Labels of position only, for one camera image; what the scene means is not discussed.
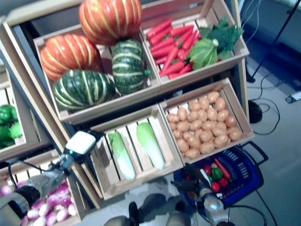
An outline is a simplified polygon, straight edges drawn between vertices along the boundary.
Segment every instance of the wooden crate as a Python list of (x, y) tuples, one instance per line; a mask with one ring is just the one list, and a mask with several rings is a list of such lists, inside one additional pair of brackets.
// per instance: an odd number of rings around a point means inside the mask
[[(44, 47), (45, 41), (51, 37), (54, 37), (55, 35), (66, 34), (66, 33), (84, 35), (81, 26), (79, 24), (34, 39), (33, 41), (39, 56), (39, 60), (40, 60), (40, 51)], [(138, 34), (136, 35), (135, 38), (140, 41), (142, 40), (142, 38)], [(141, 41), (141, 43), (143, 45), (143, 49), (146, 49), (146, 47), (144, 46), (144, 42)], [(97, 45), (97, 48), (99, 49), (100, 55), (102, 57), (102, 66), (104, 68), (104, 72), (110, 74), (109, 77), (113, 80), (113, 77), (111, 76), (112, 74), (111, 50), (108, 47), (102, 45)], [(144, 55), (145, 55), (146, 68), (148, 68), (151, 71), (151, 76), (148, 77), (148, 79), (144, 83), (144, 89), (122, 97), (116, 97), (114, 100), (107, 101), (105, 103), (95, 105), (86, 108), (84, 110), (77, 111), (75, 113), (68, 113), (67, 110), (62, 109), (59, 105), (56, 104), (54, 95), (52, 93), (53, 81), (48, 79), (48, 77), (44, 73), (58, 118), (61, 121), (70, 122), (74, 125), (80, 124), (88, 120), (94, 119), (96, 117), (122, 109), (129, 105), (137, 104), (148, 98), (157, 96), (159, 91), (159, 78), (156, 76), (156, 73), (153, 71), (151, 62), (147, 57), (147, 54), (144, 53)]]
[(167, 76), (160, 78), (159, 69), (162, 69), (163, 65), (155, 64), (151, 56), (150, 44), (145, 35), (153, 26), (167, 19), (173, 19), (173, 27), (194, 25), (194, 29), (198, 30), (199, 27), (213, 27), (223, 16), (226, 16), (229, 25), (234, 25), (235, 23), (223, 0), (160, 0), (143, 5), (142, 8), (143, 22), (141, 24), (141, 34), (145, 42), (145, 52), (150, 58), (153, 71), (156, 72), (161, 82), (160, 94), (167, 93), (188, 84), (193, 84), (195, 81), (226, 71), (238, 64), (249, 54), (243, 38), (240, 37), (235, 43), (233, 57), (172, 80), (168, 80)]
[[(162, 170), (153, 167), (150, 158), (139, 144), (136, 128), (137, 124), (144, 121), (151, 124), (156, 135), (165, 160)], [(91, 129), (105, 133), (105, 136), (97, 142), (97, 149), (91, 155), (105, 200), (183, 167), (158, 105), (94, 126)], [(132, 181), (124, 179), (111, 150), (107, 134), (115, 130), (121, 133), (135, 169), (136, 178)]]
[(0, 105), (10, 104), (16, 108), (22, 136), (15, 139), (15, 145), (0, 149), (0, 161), (18, 156), (29, 150), (50, 143), (44, 130), (24, 102), (7, 70), (0, 74)]
[[(237, 96), (235, 95), (234, 89), (230, 83), (230, 80), (228, 78), (209, 84), (207, 86), (201, 87), (199, 89), (193, 90), (191, 92), (188, 92), (182, 96), (175, 97), (172, 99), (169, 99), (165, 102), (160, 103), (160, 107), (163, 111), (163, 114), (167, 116), (169, 113), (175, 113), (177, 114), (178, 107), (184, 107), (186, 110), (188, 110), (188, 102), (197, 101), (199, 97), (206, 96), (211, 91), (218, 91), (220, 93), (220, 96), (224, 98), (226, 102), (226, 109), (230, 112), (230, 115), (235, 116), (237, 120), (237, 127), (242, 132), (242, 137), (238, 141), (232, 141), (229, 144), (227, 144), (223, 148), (216, 148), (211, 153), (208, 154), (201, 154), (200, 157), (191, 160), (189, 158), (183, 157), (182, 155), (182, 161), (183, 163), (193, 163), (196, 161), (199, 161), (201, 159), (204, 159), (210, 155), (216, 154), (218, 152), (221, 152), (227, 148), (230, 148), (232, 146), (238, 145), (240, 143), (243, 143), (252, 137), (254, 137), (254, 133), (250, 127), (250, 124), (246, 118), (246, 115), (244, 114), (244, 111), (239, 103), (239, 100)], [(169, 129), (170, 134), (172, 134), (172, 130), (170, 129), (170, 126), (167, 126)], [(172, 135), (172, 139), (176, 144), (176, 139)]]
[[(34, 164), (36, 166), (41, 167), (42, 169), (48, 169), (48, 165), (53, 162), (57, 162), (59, 160), (59, 155), (56, 150), (48, 151), (43, 154), (34, 156), (30, 159), (27, 159), (26, 162)], [(17, 181), (26, 181), (28, 178), (41, 174), (41, 171), (38, 169), (31, 168), (30, 166), (16, 163), (11, 167), (11, 172)], [(69, 189), (72, 197), (74, 198), (74, 205), (77, 209), (78, 214), (76, 216), (70, 216), (63, 222), (58, 222), (55, 226), (71, 226), (79, 223), (83, 217), (86, 215), (89, 207), (86, 202), (82, 198), (82, 195), (79, 191), (79, 186), (75, 182), (72, 177), (67, 178), (67, 183), (69, 185)], [(3, 185), (12, 185), (10, 181), (8, 168), (0, 169), (0, 187)]]

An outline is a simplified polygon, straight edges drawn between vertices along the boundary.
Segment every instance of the orange pumpkin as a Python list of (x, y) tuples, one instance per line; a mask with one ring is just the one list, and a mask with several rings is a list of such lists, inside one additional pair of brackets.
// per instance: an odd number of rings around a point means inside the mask
[(139, 30), (141, 13), (139, 0), (85, 0), (79, 20), (91, 42), (113, 45)]
[(54, 81), (70, 69), (100, 72), (101, 68), (98, 49), (82, 35), (66, 34), (52, 37), (46, 41), (40, 55), (44, 72)]

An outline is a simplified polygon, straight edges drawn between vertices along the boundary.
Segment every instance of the basket handle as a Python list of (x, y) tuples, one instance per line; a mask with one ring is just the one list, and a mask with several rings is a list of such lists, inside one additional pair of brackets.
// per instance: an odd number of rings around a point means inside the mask
[[(263, 160), (261, 160), (260, 162), (257, 162), (253, 156), (251, 156), (251, 154), (247, 151), (245, 151), (243, 149), (244, 146), (246, 145), (251, 145), (253, 148), (255, 148), (263, 157)], [(245, 144), (240, 146), (242, 148), (242, 150), (254, 161), (255, 165), (259, 166), (261, 164), (263, 164), (264, 162), (266, 162), (267, 160), (269, 160), (269, 157), (267, 156), (267, 154), (257, 145), (255, 144), (253, 141), (248, 141)]]

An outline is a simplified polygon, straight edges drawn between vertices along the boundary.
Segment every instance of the cable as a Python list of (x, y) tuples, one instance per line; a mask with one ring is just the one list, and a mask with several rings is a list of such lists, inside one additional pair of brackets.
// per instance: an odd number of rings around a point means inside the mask
[(267, 226), (268, 225), (268, 222), (267, 222), (267, 219), (265, 217), (265, 215), (258, 209), (252, 207), (252, 206), (246, 206), (246, 205), (232, 205), (231, 208), (246, 208), (246, 209), (251, 209), (251, 210), (254, 210), (256, 211), (257, 213), (259, 213), (263, 220), (264, 220), (264, 226)]
[(10, 178), (11, 182), (13, 183), (13, 185), (14, 185), (14, 187), (15, 187), (16, 189), (18, 188), (18, 186), (17, 186), (17, 184), (16, 184), (16, 182), (15, 182), (15, 179), (14, 179), (14, 177), (13, 177), (13, 174), (11, 173), (11, 166), (12, 166), (13, 164), (15, 164), (15, 163), (21, 163), (21, 164), (24, 164), (24, 165), (33, 167), (33, 168), (35, 168), (35, 169), (37, 169), (37, 170), (40, 170), (40, 171), (43, 171), (43, 172), (51, 172), (51, 171), (53, 171), (53, 170), (55, 169), (55, 168), (54, 168), (55, 165), (53, 165), (53, 164), (52, 164), (52, 167), (51, 167), (50, 169), (47, 170), (47, 169), (42, 169), (42, 168), (37, 167), (37, 166), (35, 166), (35, 165), (33, 165), (33, 164), (29, 163), (29, 162), (25, 162), (25, 161), (22, 161), (22, 160), (17, 160), (17, 161), (15, 161), (15, 162), (13, 162), (13, 163), (10, 163), (10, 164), (8, 165), (8, 174), (9, 174), (9, 178)]
[(261, 199), (261, 201), (263, 202), (263, 204), (264, 204), (265, 207), (267, 208), (269, 214), (271, 215), (271, 217), (272, 217), (272, 219), (273, 219), (273, 221), (274, 221), (275, 226), (278, 226), (277, 221), (276, 221), (274, 215), (272, 214), (272, 211), (269, 209), (269, 207), (268, 207), (268, 205), (266, 204), (266, 202), (264, 201), (263, 197), (260, 195), (260, 193), (259, 193), (257, 190), (256, 190), (256, 193), (258, 194), (259, 198)]

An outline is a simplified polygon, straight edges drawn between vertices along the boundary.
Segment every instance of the green striped pumpkin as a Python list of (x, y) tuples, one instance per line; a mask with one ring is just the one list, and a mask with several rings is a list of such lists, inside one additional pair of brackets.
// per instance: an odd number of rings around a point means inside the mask
[(115, 92), (114, 82), (106, 74), (89, 70), (67, 71), (53, 85), (56, 102), (71, 111), (109, 101)]
[(117, 90), (126, 95), (143, 88), (142, 45), (134, 40), (118, 42), (112, 50), (113, 77)]

